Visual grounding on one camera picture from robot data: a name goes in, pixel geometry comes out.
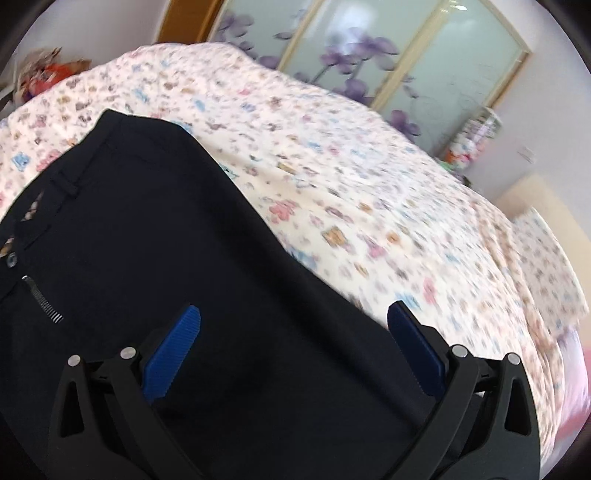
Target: pink fabric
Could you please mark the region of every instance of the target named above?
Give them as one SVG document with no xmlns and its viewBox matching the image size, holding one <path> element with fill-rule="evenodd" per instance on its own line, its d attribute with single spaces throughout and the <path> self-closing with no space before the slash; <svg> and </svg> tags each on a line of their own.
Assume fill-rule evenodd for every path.
<svg viewBox="0 0 591 480">
<path fill-rule="evenodd" d="M 556 439 L 578 432 L 591 413 L 591 349 L 581 347 L 579 334 L 569 329 L 559 340 L 564 360 L 564 404 Z"/>
</svg>

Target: zipper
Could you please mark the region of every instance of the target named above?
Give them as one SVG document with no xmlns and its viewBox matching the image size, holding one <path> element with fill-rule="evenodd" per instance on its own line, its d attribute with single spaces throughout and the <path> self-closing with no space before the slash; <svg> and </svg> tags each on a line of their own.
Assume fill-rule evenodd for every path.
<svg viewBox="0 0 591 480">
<path fill-rule="evenodd" d="M 55 308 L 53 308 L 51 304 L 47 301 L 47 299 L 43 296 L 43 293 L 41 293 L 41 290 L 39 290 L 39 287 L 37 287 L 35 280 L 29 277 L 29 275 L 25 275 L 22 279 L 25 281 L 27 285 L 29 285 L 29 288 L 31 289 L 31 294 L 33 295 L 41 309 L 51 319 L 51 321 L 53 323 L 60 323 L 63 316 L 60 313 L 58 313 L 55 310 Z"/>
</svg>

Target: frosted glass door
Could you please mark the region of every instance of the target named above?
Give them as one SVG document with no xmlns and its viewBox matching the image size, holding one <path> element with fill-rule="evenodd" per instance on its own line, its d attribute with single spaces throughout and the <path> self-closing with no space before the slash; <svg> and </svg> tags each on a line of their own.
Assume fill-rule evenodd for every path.
<svg viewBox="0 0 591 480">
<path fill-rule="evenodd" d="M 326 0 L 285 72 L 369 105 L 439 0 Z"/>
<path fill-rule="evenodd" d="M 479 0 L 461 0 L 381 114 L 437 155 L 511 71 L 522 47 Z"/>
<path fill-rule="evenodd" d="M 276 69 L 312 0 L 230 0 L 212 41 L 232 43 L 249 57 Z"/>
</svg>

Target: bed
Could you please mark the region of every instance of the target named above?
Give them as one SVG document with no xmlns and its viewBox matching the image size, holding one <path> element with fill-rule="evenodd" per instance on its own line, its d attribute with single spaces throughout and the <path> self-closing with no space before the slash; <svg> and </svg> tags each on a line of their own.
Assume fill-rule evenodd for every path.
<svg viewBox="0 0 591 480">
<path fill-rule="evenodd" d="M 108 108 L 194 135 L 284 248 L 382 325 L 403 300 L 451 345 L 484 358 L 518 353 L 549 456 L 563 362 L 511 223 L 377 113 L 226 44 L 143 47 L 0 122 L 0 217 Z"/>
</svg>

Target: bedspread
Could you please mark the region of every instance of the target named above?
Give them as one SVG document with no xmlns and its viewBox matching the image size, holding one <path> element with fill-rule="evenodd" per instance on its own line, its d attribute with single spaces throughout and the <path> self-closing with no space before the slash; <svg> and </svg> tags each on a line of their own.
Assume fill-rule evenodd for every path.
<svg viewBox="0 0 591 480">
<path fill-rule="evenodd" d="M 518 353 L 548 455 L 562 357 L 525 286 L 511 224 L 377 113 L 226 44 L 143 47 L 0 122 L 0 218 L 107 108 L 194 135 L 285 249 L 377 322 L 403 300 L 450 345 Z"/>
</svg>

